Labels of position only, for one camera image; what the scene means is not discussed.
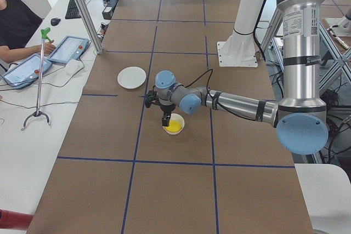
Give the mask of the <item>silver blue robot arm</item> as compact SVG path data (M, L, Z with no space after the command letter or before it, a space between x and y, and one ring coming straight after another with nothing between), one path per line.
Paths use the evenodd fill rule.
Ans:
M221 67L257 67L255 52L262 51L256 29L266 0L241 0L233 32L217 43ZM324 0L276 0L282 13L278 28L283 30L283 59L274 74L282 99L279 102L246 98L176 81L170 71L155 77L146 107L163 111L162 125L169 126L176 108L187 114L201 106L228 112L236 117L271 124L280 144L290 152L310 155L320 151L329 137L326 104L320 98L320 6Z

